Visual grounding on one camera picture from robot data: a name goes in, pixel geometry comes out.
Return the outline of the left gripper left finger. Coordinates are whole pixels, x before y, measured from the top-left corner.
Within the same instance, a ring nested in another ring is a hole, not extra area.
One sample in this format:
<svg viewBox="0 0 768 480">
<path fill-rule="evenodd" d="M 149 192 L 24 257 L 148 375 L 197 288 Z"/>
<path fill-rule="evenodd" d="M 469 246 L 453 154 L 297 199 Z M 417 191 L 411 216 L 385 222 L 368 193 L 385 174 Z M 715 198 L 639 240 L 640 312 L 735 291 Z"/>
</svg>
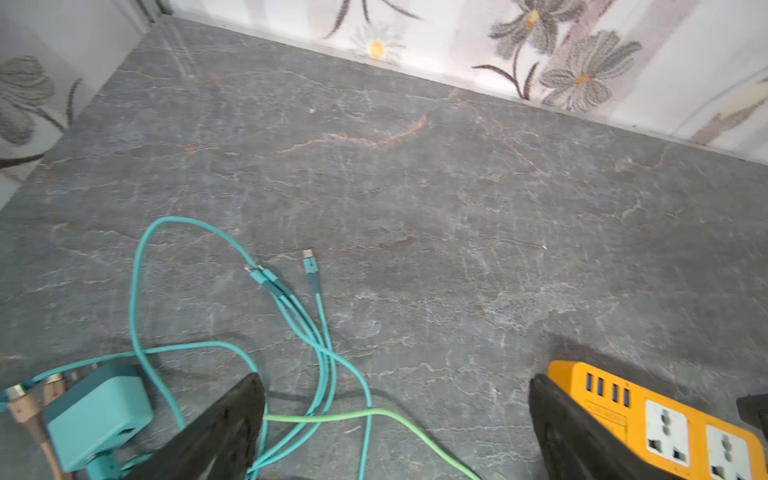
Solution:
<svg viewBox="0 0 768 480">
<path fill-rule="evenodd" d="M 127 475 L 129 479 L 243 479 L 257 455 L 265 410 L 250 373 Z"/>
</svg>

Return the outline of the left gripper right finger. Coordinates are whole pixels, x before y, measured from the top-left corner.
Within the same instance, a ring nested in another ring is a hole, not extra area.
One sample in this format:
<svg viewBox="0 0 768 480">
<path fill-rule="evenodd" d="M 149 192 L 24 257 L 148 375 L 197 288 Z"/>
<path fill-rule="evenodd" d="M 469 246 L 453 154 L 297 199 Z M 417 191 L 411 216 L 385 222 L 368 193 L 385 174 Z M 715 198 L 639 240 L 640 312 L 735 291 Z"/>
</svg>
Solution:
<svg viewBox="0 0 768 480">
<path fill-rule="evenodd" d="M 529 383 L 529 411 L 550 479 L 673 479 L 633 453 L 544 374 Z"/>
</svg>

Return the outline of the orange power strip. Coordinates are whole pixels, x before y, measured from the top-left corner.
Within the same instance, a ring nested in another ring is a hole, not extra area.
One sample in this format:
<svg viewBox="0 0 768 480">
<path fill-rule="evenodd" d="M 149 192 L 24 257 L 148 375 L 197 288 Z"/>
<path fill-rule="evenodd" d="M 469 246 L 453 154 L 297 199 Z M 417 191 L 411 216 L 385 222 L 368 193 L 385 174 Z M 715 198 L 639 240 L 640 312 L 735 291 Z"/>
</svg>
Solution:
<svg viewBox="0 0 768 480">
<path fill-rule="evenodd" d="M 641 459 L 683 479 L 765 479 L 758 438 L 592 365 L 557 360 L 548 376 Z"/>
</svg>

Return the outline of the teal USB charger plug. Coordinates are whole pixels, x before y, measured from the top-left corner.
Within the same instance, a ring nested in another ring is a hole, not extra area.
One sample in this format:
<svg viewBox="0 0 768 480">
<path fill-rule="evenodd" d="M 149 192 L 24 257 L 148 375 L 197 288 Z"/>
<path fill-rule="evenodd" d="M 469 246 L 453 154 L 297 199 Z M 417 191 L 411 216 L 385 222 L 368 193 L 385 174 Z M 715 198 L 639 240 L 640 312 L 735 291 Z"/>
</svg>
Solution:
<svg viewBox="0 0 768 480">
<path fill-rule="evenodd" d="M 105 364 L 43 411 L 60 467 L 91 479 L 119 479 L 117 451 L 153 419 L 137 369 Z"/>
</svg>

